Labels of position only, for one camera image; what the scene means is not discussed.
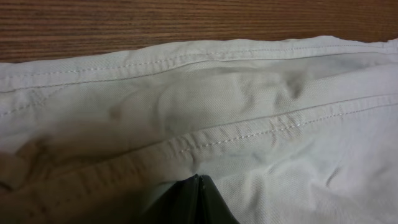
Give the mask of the beige shorts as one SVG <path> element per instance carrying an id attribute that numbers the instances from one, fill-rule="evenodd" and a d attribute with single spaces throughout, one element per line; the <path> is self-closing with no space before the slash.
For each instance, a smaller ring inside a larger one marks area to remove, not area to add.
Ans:
<path id="1" fill-rule="evenodd" d="M 2 223 L 397 222 L 397 41 L 173 42 L 1 64 Z"/>

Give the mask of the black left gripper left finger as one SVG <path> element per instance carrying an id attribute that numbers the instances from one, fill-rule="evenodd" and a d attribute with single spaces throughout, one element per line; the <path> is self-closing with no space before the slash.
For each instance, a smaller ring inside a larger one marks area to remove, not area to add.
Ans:
<path id="1" fill-rule="evenodd" d="M 176 182 L 137 221 L 142 224 L 197 224 L 199 176 Z"/>

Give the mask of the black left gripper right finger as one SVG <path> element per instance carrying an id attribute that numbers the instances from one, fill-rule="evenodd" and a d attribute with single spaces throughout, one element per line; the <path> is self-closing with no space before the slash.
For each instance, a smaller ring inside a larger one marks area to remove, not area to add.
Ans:
<path id="1" fill-rule="evenodd" d="M 239 224 L 230 212 L 211 177 L 201 175 L 199 180 L 197 223 Z"/>

